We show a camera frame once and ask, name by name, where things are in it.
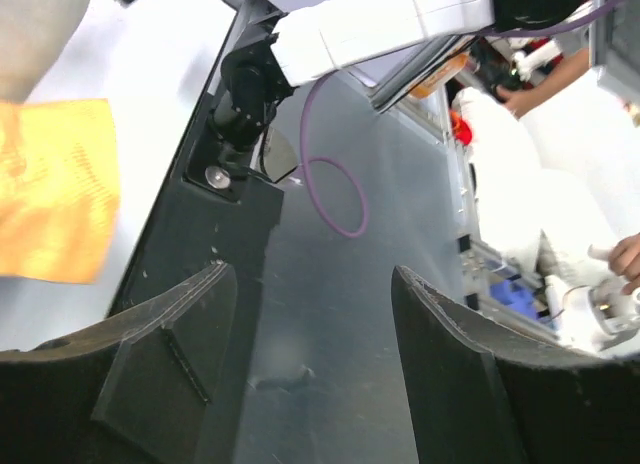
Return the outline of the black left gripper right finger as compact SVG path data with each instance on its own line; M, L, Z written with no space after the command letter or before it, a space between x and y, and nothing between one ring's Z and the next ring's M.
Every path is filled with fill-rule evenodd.
M423 463L635 463L639 363L505 327L395 268L391 296Z

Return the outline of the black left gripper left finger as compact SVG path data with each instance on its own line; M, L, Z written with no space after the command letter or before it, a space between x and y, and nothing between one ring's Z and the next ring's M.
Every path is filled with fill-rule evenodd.
M236 276L212 265L30 351L1 355L5 463L191 463L215 395Z

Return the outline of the blue yellow Mickey pillowcase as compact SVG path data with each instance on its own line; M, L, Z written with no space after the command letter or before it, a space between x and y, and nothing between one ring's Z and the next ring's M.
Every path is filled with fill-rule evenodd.
M104 99L1 105L1 274L92 282L120 204Z

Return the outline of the white pillow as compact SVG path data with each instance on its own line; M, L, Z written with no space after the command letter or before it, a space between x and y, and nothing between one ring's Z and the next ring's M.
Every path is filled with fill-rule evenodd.
M23 102L57 61L90 0L1 0L1 98Z

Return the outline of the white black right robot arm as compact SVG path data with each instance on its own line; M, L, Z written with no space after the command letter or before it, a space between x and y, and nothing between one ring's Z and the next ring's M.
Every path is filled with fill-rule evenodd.
M239 152L277 105L336 70L434 38L547 30L586 0L325 0L246 25L220 71L225 93L211 125Z

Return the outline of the person's bare hand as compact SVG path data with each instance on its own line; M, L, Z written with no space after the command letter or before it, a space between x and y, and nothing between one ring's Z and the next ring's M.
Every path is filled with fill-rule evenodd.
M621 240L609 253L609 269L626 280L623 293L630 295L640 284L640 235Z

